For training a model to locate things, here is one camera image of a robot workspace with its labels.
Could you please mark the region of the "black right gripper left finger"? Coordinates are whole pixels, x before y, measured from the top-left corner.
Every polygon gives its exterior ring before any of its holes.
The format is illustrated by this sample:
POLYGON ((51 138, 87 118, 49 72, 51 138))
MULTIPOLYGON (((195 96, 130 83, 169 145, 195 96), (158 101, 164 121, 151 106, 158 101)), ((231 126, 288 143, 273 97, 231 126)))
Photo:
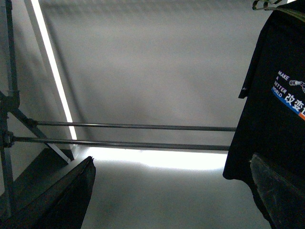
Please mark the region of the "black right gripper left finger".
POLYGON ((2 229, 80 229, 92 196, 96 168, 81 161, 34 201, 0 224, 2 229))

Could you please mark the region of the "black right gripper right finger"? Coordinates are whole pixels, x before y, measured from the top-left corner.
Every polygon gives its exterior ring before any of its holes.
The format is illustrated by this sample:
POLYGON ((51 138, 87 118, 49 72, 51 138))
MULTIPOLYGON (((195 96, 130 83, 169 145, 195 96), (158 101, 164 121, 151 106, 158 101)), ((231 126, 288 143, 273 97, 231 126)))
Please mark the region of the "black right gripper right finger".
POLYGON ((305 227, 305 180, 253 154, 250 168, 260 199, 277 229, 305 227))

